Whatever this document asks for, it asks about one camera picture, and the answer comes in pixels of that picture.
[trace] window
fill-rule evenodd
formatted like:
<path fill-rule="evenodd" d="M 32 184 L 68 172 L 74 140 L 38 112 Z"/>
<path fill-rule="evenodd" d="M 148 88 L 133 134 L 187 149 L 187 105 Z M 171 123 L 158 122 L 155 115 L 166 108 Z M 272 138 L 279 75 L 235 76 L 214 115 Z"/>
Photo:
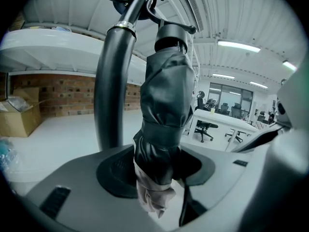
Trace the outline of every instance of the window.
<path fill-rule="evenodd" d="M 228 111 L 231 111 L 231 107 L 234 106 L 236 103 L 240 104 L 241 102 L 241 89 L 230 87 L 230 86 L 222 86 L 222 93 L 219 103 L 219 108 L 223 103 L 227 103 Z"/>
<path fill-rule="evenodd" d="M 211 83 L 208 99 L 216 99 L 218 101 L 219 111 L 221 105 L 227 105 L 230 116 L 232 116 L 231 107 L 239 104 L 242 110 L 242 117 L 245 117 L 250 112 L 253 92 L 228 85 Z"/>
<path fill-rule="evenodd" d="M 221 85 L 220 84 L 211 83 L 210 87 L 209 87 L 208 99 L 215 99 L 215 100 L 217 100 L 219 102 L 220 93 L 221 93 Z"/>

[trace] white cloth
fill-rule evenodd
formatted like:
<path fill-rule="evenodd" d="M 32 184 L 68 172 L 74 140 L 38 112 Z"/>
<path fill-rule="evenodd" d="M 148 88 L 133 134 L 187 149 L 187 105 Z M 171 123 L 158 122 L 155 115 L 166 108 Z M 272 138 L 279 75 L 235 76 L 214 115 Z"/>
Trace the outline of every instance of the white cloth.
<path fill-rule="evenodd" d="M 173 188 L 168 185 L 158 185 L 133 160 L 137 177 L 136 189 L 138 199 L 147 212 L 156 212 L 158 218 L 162 217 L 168 208 L 168 202 L 176 195 Z"/>

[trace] metal clamp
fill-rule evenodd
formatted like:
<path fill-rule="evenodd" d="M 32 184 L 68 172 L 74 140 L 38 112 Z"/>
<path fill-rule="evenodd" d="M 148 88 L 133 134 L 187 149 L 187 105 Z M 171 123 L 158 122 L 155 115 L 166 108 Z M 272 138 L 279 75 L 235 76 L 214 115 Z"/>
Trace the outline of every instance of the metal clamp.
<path fill-rule="evenodd" d="M 128 21 L 118 21 L 116 24 L 114 24 L 110 29 L 113 29 L 113 28 L 126 28 L 126 29 L 129 29 L 134 38 L 135 38 L 135 41 L 137 40 L 137 34 L 136 34 L 136 30 L 135 30 L 135 27 L 132 23 L 128 22 Z"/>

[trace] glass partition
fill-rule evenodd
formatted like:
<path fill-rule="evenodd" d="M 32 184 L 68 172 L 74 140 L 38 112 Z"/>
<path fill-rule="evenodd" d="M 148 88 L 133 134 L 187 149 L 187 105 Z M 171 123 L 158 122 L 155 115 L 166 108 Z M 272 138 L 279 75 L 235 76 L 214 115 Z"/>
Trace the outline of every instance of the glass partition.
<path fill-rule="evenodd" d="M 211 83 L 208 99 L 218 101 L 218 113 L 222 111 L 222 114 L 232 116 L 231 108 L 236 105 L 241 109 L 241 118 L 245 118 L 250 112 L 253 92 L 228 85 Z"/>

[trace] ceiling light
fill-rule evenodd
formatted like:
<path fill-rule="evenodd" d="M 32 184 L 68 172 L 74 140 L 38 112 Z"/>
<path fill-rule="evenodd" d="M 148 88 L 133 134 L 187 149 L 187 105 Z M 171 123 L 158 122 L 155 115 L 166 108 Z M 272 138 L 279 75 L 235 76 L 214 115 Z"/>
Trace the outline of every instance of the ceiling light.
<path fill-rule="evenodd" d="M 241 95 L 241 94 L 234 93 L 234 92 L 230 92 L 230 94 L 233 94 L 233 95 Z"/>
<path fill-rule="evenodd" d="M 293 70 L 293 71 L 296 71 L 297 70 L 297 67 L 296 66 L 294 66 L 293 64 L 291 64 L 290 62 L 288 62 L 288 61 L 284 61 L 283 62 L 283 65 L 285 65 L 286 67 L 289 67 L 291 70 Z"/>
<path fill-rule="evenodd" d="M 216 90 L 216 91 L 221 91 L 221 89 L 217 89 L 217 88 L 209 88 L 209 89 L 211 89 L 211 90 Z"/>
<path fill-rule="evenodd" d="M 254 85 L 257 85 L 257 86 L 260 86 L 260 87 L 263 87 L 263 88 L 268 88 L 267 86 L 264 86 L 262 84 L 259 84 L 259 83 L 254 83 L 254 82 L 250 82 L 251 84 L 254 84 Z"/>
<path fill-rule="evenodd" d="M 252 46 L 252 45 L 242 44 L 242 43 L 236 43 L 236 42 L 231 42 L 231 41 L 218 40 L 218 45 L 241 48 L 241 49 L 245 49 L 245 50 L 253 51 L 253 52 L 259 52 L 261 50 L 261 48 L 257 47 L 257 46 Z"/>
<path fill-rule="evenodd" d="M 234 79 L 234 76 L 229 76 L 229 75 L 219 75 L 219 74 L 212 74 L 213 76 L 219 76 L 219 77 L 226 77 L 226 78 L 231 78 Z"/>

